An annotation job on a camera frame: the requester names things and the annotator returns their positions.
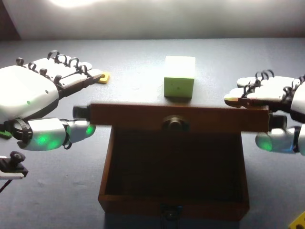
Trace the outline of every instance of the gray tablecloth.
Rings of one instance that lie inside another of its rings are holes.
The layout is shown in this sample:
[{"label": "gray tablecloth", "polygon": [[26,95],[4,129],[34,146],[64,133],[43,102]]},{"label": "gray tablecloth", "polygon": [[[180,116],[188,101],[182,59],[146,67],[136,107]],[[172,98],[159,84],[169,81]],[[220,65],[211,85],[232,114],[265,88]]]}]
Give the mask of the gray tablecloth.
[{"label": "gray tablecloth", "polygon": [[[112,73],[108,84],[62,99],[47,115],[67,119],[75,104],[90,101],[172,103],[163,96],[166,55],[196,57],[191,105],[225,107],[223,96],[236,87],[236,80],[259,70],[270,68],[289,77],[305,73],[305,39],[2,42],[0,67],[14,65],[17,57],[25,62],[43,58],[53,49]],[[109,134],[110,127],[98,127],[94,136],[68,151],[20,150],[30,172],[0,194],[0,228],[160,228],[158,217],[104,214],[97,197]],[[254,138],[255,134],[243,134],[250,198],[246,216],[239,223],[182,219],[182,229],[285,229],[305,211],[305,157],[262,151]],[[0,155],[18,150],[16,142],[0,139]]]}]

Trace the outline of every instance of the light green block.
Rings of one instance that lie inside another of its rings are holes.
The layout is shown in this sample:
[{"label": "light green block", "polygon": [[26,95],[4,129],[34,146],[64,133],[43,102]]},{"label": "light green block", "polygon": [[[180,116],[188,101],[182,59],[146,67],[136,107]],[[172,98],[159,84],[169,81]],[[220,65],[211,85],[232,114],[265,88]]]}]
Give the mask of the light green block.
[{"label": "light green block", "polygon": [[194,78],[164,77],[164,96],[191,98]]},{"label": "light green block", "polygon": [[164,96],[191,98],[195,80],[195,57],[165,58]]}]

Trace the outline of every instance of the yellow piece with holes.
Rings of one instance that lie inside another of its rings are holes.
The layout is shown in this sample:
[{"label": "yellow piece with holes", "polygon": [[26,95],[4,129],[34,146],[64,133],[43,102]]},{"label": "yellow piece with holes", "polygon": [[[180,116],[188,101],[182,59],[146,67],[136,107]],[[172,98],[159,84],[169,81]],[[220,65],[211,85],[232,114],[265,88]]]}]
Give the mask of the yellow piece with holes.
[{"label": "yellow piece with holes", "polygon": [[305,212],[289,225],[289,229],[305,229]]},{"label": "yellow piece with holes", "polygon": [[100,78],[98,83],[106,84],[108,83],[109,79],[110,79],[110,73],[103,72],[102,77]]}]

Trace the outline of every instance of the gray wall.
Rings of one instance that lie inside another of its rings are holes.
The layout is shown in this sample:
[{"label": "gray wall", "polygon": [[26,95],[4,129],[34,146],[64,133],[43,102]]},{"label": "gray wall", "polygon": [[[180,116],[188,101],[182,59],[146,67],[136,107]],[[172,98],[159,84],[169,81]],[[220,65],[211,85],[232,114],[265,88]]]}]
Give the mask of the gray wall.
[{"label": "gray wall", "polygon": [[305,0],[4,0],[22,39],[305,35]]}]

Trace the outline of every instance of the wooden box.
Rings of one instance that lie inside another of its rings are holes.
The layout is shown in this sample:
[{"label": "wooden box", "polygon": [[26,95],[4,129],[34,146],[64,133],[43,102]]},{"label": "wooden box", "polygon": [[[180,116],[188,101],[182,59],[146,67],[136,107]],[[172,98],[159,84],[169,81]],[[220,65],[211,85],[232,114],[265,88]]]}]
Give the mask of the wooden box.
[{"label": "wooden box", "polygon": [[[112,125],[99,202],[106,213],[240,220],[249,209],[241,131],[268,131],[268,109],[91,104]],[[164,129],[167,117],[187,129]]]}]

